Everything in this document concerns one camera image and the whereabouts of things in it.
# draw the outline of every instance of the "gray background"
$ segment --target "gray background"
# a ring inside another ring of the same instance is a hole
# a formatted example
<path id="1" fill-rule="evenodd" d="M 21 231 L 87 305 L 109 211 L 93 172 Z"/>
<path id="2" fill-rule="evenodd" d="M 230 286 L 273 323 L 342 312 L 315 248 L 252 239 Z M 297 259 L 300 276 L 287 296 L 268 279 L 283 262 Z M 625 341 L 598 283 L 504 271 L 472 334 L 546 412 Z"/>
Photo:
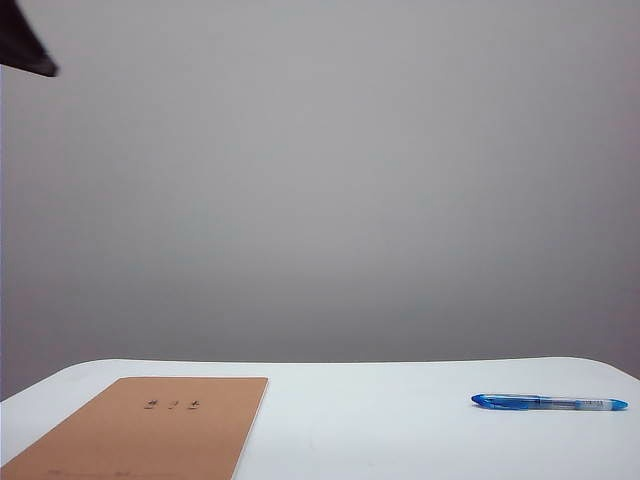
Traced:
<path id="1" fill-rule="evenodd" d="M 106 357 L 640 376 L 640 2 L 21 1 L 3 395 Z"/>

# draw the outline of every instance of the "black fabric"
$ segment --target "black fabric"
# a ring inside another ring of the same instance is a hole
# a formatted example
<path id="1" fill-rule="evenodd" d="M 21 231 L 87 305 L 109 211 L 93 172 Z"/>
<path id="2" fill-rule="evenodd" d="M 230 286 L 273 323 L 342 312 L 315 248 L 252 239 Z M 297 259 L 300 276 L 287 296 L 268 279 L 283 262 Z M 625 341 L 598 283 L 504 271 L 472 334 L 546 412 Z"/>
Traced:
<path id="1" fill-rule="evenodd" d="M 15 0 L 0 0 L 0 63 L 47 77 L 58 73 Z"/>

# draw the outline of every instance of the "table surface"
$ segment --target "table surface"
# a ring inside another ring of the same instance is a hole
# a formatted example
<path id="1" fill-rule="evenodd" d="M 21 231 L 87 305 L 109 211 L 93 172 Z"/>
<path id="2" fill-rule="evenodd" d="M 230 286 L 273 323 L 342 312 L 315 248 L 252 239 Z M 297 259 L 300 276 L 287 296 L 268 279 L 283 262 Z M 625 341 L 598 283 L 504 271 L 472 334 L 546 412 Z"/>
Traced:
<path id="1" fill-rule="evenodd" d="M 1 404 L 5 464 L 116 379 L 266 376 L 234 479 L 640 478 L 640 381 L 580 358 L 428 363 L 98 360 Z M 482 392 L 619 398 L 620 412 L 494 411 Z"/>

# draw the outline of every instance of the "brown notebook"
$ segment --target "brown notebook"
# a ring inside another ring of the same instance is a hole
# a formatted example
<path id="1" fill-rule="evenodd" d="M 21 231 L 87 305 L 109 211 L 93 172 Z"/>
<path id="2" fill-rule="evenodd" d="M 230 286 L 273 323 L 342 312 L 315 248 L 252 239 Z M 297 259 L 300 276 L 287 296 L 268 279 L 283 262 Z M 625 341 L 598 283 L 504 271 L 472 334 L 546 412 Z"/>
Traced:
<path id="1" fill-rule="evenodd" d="M 266 384 L 120 379 L 8 462 L 2 480 L 229 480 Z"/>

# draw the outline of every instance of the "blue pen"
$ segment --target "blue pen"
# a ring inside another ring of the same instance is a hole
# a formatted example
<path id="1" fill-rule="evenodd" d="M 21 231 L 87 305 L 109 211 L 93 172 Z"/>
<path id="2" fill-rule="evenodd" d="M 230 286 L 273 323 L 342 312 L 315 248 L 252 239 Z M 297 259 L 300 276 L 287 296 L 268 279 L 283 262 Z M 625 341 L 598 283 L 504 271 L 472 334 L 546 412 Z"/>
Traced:
<path id="1" fill-rule="evenodd" d="M 495 410 L 624 410 L 627 402 L 614 398 L 542 397 L 509 393 L 481 393 L 471 400 Z"/>

